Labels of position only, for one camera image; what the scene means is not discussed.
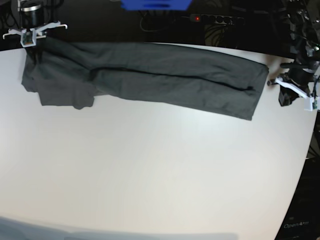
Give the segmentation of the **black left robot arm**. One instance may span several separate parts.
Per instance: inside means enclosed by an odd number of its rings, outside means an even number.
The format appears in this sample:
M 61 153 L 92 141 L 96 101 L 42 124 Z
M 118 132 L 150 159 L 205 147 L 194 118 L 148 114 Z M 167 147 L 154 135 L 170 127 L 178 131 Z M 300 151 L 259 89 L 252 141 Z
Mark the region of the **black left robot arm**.
M 296 57 L 283 65 L 298 86 L 306 86 L 320 75 L 320 2 L 318 0 L 284 0 L 290 22 L 290 36 Z

